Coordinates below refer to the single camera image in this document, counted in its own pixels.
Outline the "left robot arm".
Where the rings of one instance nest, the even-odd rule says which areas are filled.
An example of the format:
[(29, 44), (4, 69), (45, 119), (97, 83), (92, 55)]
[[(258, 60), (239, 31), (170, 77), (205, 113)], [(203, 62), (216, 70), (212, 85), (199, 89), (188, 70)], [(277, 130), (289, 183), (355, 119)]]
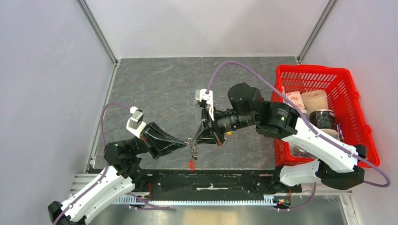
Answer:
[(119, 197), (147, 186), (147, 172), (140, 168), (139, 154), (149, 153), (154, 159), (184, 148), (184, 140), (164, 132), (154, 122), (128, 122), (126, 128), (134, 137), (105, 145), (108, 165), (79, 192), (63, 202), (48, 206), (54, 225), (87, 225)]

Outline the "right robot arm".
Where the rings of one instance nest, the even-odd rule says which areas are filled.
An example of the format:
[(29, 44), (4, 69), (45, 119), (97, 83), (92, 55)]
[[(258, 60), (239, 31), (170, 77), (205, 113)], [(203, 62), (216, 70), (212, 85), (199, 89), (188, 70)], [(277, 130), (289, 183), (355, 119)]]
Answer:
[(348, 190), (364, 183), (365, 171), (358, 159), (365, 146), (345, 144), (309, 123), (306, 117), (283, 102), (264, 100), (260, 91), (246, 83), (231, 87), (227, 93), (231, 109), (216, 110), (212, 91), (196, 90), (195, 104), (201, 107), (201, 125), (192, 145), (223, 145), (225, 134), (249, 126), (267, 138), (294, 144), (312, 155), (311, 162), (277, 166), (271, 186), (277, 192), (302, 183), (320, 182), (337, 190)]

